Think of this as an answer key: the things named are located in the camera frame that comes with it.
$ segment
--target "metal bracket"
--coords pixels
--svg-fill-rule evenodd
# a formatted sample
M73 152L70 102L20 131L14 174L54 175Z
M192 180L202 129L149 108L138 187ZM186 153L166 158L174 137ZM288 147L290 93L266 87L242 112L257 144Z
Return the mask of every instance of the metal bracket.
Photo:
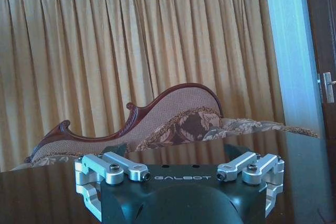
M242 172L242 179L248 185L259 185L262 180L266 182L266 217L275 206L277 194L283 191L284 171L285 162L281 157L267 154L258 158L256 153L246 152L229 163L220 164L217 178L223 182L232 181Z
M132 181L145 182L150 179L146 165L134 163L113 152L106 152L100 157L88 154L75 160L76 192L83 195L85 206L99 221L101 203L92 183L105 179L109 185L118 185L123 182L124 173Z

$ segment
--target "table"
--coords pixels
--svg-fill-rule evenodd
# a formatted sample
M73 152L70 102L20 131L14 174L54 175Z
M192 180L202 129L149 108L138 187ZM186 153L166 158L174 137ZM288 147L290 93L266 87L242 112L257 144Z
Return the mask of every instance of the table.
M336 145L280 131L169 146L127 158L145 164L220 164L237 145L285 160L284 192L267 223L336 223ZM0 223L99 223L75 192L73 163L0 173Z

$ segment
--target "hole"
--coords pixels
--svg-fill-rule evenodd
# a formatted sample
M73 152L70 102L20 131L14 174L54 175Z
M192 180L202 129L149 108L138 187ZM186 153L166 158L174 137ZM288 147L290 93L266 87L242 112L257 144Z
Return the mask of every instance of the hole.
M217 176L217 179L221 182L226 179L226 174L217 173L216 176Z
M255 172L257 169L258 169L258 167L255 164L247 165L247 170Z
M119 168L120 168L120 166L118 164L112 164L112 165L110 165L110 170L111 171L116 172L116 171L119 170Z
M146 173L145 176L143 176L143 181L148 181L151 178L151 174L150 173Z
M142 212L142 209L143 209L143 204L140 206L140 208L139 208L139 210L138 210L138 213L136 214L136 217L135 217L135 219L137 219L137 218L138 218L138 216L141 214L141 212Z

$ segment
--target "upholstered cushion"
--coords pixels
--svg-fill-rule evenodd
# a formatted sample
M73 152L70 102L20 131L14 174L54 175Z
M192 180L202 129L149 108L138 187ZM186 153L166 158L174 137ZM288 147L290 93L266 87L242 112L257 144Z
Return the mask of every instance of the upholstered cushion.
M156 129L135 151L201 141L211 127L219 125L220 117L211 108L186 110Z
M213 140L223 138L232 135L250 134L261 131L279 130L292 133L298 133L306 136L318 137L318 135L305 128L285 126L281 123L270 121L254 121L251 119L222 119L220 127L212 127L209 132L206 133L203 140Z

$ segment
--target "white wall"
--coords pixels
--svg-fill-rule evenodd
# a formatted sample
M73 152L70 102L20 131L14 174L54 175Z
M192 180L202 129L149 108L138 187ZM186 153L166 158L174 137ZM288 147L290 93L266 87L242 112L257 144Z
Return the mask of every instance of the white wall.
M268 0L287 125L324 136L307 0Z

